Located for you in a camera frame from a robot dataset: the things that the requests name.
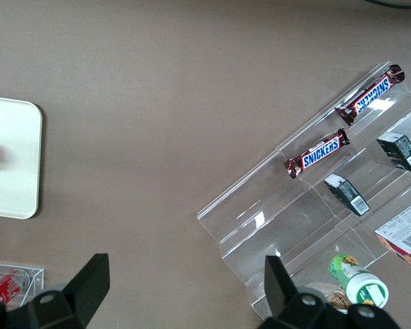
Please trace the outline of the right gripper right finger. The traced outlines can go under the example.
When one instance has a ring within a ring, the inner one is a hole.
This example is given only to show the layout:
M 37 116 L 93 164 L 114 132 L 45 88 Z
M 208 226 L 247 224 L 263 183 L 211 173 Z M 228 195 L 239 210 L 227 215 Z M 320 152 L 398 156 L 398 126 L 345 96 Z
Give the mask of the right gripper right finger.
M 264 320 L 261 328 L 399 327 L 386 311 L 376 306 L 355 304 L 344 314 L 314 293 L 300 293 L 278 256 L 265 258 L 264 290 L 272 316 Z

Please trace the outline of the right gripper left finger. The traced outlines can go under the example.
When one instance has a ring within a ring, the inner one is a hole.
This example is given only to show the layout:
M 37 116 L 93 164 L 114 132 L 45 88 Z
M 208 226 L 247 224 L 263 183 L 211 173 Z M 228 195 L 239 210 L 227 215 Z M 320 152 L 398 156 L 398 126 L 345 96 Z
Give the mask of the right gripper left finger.
M 61 290 L 37 295 L 6 315 L 7 328 L 86 328 L 110 289 L 107 254 L 95 254 Z

